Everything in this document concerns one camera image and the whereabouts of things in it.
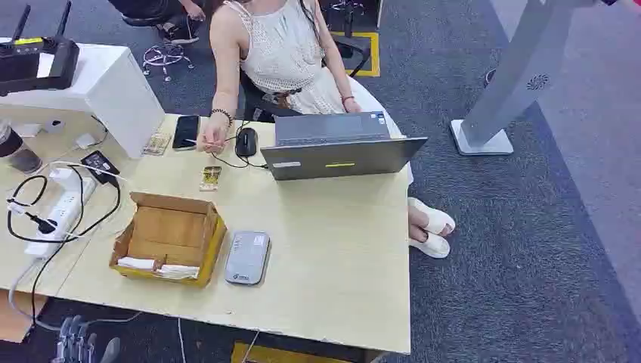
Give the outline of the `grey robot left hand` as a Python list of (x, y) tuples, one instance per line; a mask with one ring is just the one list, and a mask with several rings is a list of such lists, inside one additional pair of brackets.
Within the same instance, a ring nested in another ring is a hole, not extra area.
[(81, 315), (65, 318), (56, 344), (56, 355), (51, 363), (111, 363), (115, 362), (121, 351), (121, 340), (111, 339), (102, 354), (97, 351), (96, 333), (88, 333), (90, 323), (83, 321)]

